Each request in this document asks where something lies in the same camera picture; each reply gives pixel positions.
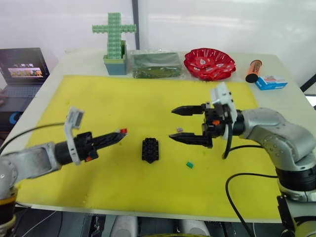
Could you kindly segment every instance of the orange marker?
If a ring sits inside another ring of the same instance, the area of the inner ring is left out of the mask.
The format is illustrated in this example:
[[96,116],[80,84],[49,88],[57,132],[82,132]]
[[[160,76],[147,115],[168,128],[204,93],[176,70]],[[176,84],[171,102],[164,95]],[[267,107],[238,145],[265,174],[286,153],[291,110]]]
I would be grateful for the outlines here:
[[262,62],[260,60],[254,60],[250,63],[250,68],[246,76],[247,82],[254,83],[258,80],[261,66]]

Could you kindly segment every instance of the white wall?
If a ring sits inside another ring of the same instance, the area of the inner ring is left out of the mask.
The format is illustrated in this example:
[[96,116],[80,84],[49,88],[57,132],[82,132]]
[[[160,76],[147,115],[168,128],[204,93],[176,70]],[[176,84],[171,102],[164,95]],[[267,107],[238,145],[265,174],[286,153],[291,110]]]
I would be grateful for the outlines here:
[[277,55],[301,86],[316,73],[315,0],[139,0],[141,48]]
[[[0,0],[0,48],[40,47],[52,71],[65,51],[106,50],[107,34],[93,34],[91,28],[107,24],[108,12],[120,12],[123,24],[133,24],[130,0]],[[134,34],[122,39],[135,49]]]

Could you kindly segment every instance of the yellow mat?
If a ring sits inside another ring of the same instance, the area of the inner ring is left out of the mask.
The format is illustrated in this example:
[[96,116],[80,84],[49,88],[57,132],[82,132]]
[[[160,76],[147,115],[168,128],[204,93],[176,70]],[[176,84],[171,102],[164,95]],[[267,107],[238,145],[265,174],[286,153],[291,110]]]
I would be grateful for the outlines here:
[[[201,134],[203,115],[182,117],[170,111],[182,105],[199,105],[210,100],[215,82],[119,79],[65,76],[38,125],[65,120],[70,106],[85,111],[76,133],[93,136],[128,129],[116,145],[99,150],[99,158],[65,165],[58,172],[20,184],[18,201],[42,205],[106,210],[159,212],[209,217],[236,218],[225,194],[225,181],[238,172],[275,174],[262,149],[245,148],[221,155],[226,141],[213,140],[213,149],[185,145],[168,138],[182,127]],[[256,108],[246,83],[228,82],[236,107]],[[159,140],[159,161],[141,160],[142,140]],[[65,140],[62,127],[35,131],[29,146]],[[254,144],[233,138],[233,146]],[[186,166],[191,161],[193,169]],[[276,219],[274,179],[237,177],[230,184],[236,206],[244,218]]]

